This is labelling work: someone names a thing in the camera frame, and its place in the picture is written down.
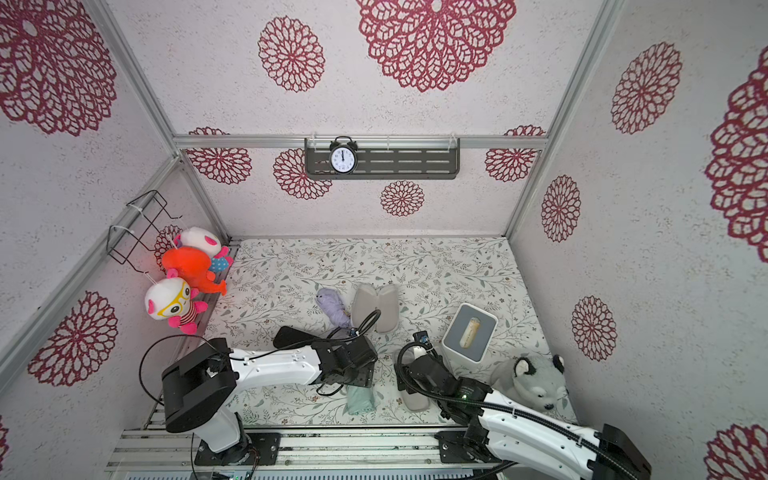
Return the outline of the mint green umbrella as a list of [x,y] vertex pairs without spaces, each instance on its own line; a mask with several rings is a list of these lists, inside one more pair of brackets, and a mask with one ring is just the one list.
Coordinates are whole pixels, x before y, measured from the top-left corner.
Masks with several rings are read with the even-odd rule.
[[346,389],[347,407],[349,415],[364,415],[374,412],[375,393],[373,388],[348,386]]

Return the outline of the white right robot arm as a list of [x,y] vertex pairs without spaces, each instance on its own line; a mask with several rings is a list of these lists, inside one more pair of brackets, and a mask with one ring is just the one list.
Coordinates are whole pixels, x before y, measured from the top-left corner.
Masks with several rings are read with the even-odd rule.
[[456,377],[426,332],[397,354],[394,369],[407,389],[439,406],[465,428],[458,446],[479,462],[525,466],[555,479],[649,479],[652,467],[621,429],[569,424],[525,407],[488,384]]

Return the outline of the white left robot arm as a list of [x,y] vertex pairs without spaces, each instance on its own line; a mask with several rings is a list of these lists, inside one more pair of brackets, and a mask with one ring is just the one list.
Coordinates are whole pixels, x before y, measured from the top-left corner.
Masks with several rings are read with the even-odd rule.
[[236,395],[278,385],[368,388],[377,360],[363,335],[306,335],[264,352],[232,348],[223,337],[205,340],[161,374],[165,430],[198,437],[207,464],[234,465],[255,452],[241,416],[228,407]]

